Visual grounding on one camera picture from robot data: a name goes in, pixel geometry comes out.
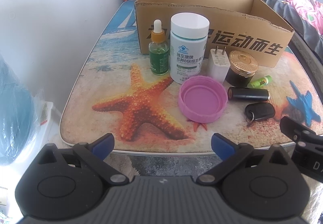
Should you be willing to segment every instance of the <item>key fob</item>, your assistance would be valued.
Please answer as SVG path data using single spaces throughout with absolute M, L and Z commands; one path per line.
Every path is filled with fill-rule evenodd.
M 247 119 L 252 122 L 273 118 L 276 112 L 272 104 L 261 102 L 247 105 L 244 113 L 247 116 Z

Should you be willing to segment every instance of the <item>pink lid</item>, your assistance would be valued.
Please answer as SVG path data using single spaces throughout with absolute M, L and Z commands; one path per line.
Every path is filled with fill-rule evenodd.
M 193 76 L 180 87 L 178 105 L 188 119 L 209 123 L 217 120 L 228 102 L 225 88 L 208 76 Z

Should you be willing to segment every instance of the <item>dropper bottle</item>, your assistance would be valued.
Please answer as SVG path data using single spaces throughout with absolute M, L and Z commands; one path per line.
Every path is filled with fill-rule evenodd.
M 150 68 L 154 74 L 160 76 L 167 73 L 168 50 L 169 47 L 166 41 L 165 31 L 162 29 L 162 22 L 156 19 L 149 44 Z

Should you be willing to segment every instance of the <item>pink blanket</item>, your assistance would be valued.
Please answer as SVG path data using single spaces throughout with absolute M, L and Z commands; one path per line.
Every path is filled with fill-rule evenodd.
M 319 34 L 323 34 L 323 4 L 316 0 L 286 0 L 308 21 Z

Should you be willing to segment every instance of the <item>green tube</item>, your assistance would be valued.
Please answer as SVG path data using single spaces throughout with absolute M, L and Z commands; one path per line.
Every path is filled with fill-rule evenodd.
M 250 82 L 247 87 L 250 89 L 261 88 L 262 86 L 269 84 L 271 81 L 271 76 L 265 76 L 256 81 Z

